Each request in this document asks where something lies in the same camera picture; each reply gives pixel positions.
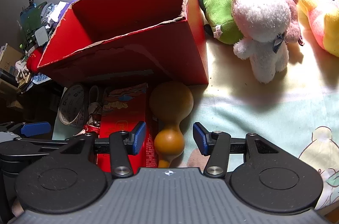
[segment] roll of tape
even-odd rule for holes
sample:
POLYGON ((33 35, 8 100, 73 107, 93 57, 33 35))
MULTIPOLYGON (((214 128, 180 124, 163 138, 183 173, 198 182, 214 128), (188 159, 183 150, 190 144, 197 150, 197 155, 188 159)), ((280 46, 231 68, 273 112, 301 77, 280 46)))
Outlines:
POLYGON ((63 94, 59 106, 59 119, 67 126, 82 128, 88 121, 88 89, 75 84, 63 94))

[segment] red cloth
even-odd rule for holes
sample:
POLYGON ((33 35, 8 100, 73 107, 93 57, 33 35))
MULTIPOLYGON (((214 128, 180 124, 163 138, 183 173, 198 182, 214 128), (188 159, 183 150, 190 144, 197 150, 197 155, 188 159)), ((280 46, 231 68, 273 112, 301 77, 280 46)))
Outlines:
POLYGON ((38 64, 42 57, 42 47, 36 48, 28 57, 26 67, 29 71, 32 71, 33 73, 38 73, 38 64))
POLYGON ((84 125, 83 126, 85 133, 89 133, 89 132, 95 132, 99 135, 100 132, 100 127, 95 127, 95 126, 91 126, 91 125, 84 125))

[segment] cartoon print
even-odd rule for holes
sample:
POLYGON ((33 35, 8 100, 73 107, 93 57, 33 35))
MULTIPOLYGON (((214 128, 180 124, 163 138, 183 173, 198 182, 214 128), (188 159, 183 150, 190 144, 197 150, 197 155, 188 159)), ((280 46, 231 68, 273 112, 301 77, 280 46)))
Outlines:
POLYGON ((324 188, 316 209, 339 200, 339 147, 332 140, 328 127, 318 127, 312 142, 301 152, 299 159, 315 168, 324 181, 324 188))
POLYGON ((118 89, 113 91, 105 91, 104 93, 104 106, 103 109, 105 113, 113 110, 114 108, 121 109, 127 108, 127 102, 133 99, 134 97, 145 93, 147 84, 140 84, 134 87, 128 87, 124 89, 118 89))

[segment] red package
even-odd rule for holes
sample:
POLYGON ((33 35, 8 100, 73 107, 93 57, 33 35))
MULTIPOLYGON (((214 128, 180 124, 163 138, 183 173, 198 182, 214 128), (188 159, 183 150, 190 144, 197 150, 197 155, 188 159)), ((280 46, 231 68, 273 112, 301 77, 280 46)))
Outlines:
MULTIPOLYGON (((146 122, 146 137, 139 154, 128 156, 134 173, 139 167, 158 166, 153 146, 157 122, 153 120, 148 107, 149 92, 144 83, 118 90, 106 89, 103 98, 99 138, 107 138, 121 130, 131 131, 139 121, 146 122)), ((97 164, 103 171, 111 171, 109 154, 98 154, 97 164)))

